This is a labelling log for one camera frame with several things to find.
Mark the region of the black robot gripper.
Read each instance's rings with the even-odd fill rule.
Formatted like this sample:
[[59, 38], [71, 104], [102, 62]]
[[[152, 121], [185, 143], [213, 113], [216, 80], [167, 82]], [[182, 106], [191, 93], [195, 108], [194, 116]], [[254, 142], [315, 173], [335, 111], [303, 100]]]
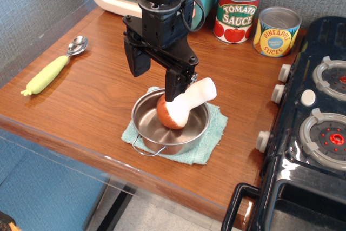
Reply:
[[165, 100], [171, 102], [186, 91], [189, 77], [198, 65], [198, 58], [187, 43], [194, 0], [174, 0], [170, 4], [138, 0], [138, 4], [141, 18], [123, 17], [127, 27], [124, 50], [130, 72], [134, 77], [141, 76], [150, 69], [151, 59], [156, 60], [168, 69]]

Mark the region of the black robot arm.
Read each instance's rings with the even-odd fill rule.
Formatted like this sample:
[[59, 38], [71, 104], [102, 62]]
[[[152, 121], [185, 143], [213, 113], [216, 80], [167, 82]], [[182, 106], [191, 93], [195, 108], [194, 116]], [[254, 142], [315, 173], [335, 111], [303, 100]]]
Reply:
[[123, 22], [124, 49], [129, 69], [138, 77], [150, 69], [154, 60], [166, 69], [165, 99], [173, 101], [196, 81], [199, 60], [188, 44], [194, 31], [194, 6], [200, 0], [138, 0], [142, 16], [126, 15]]

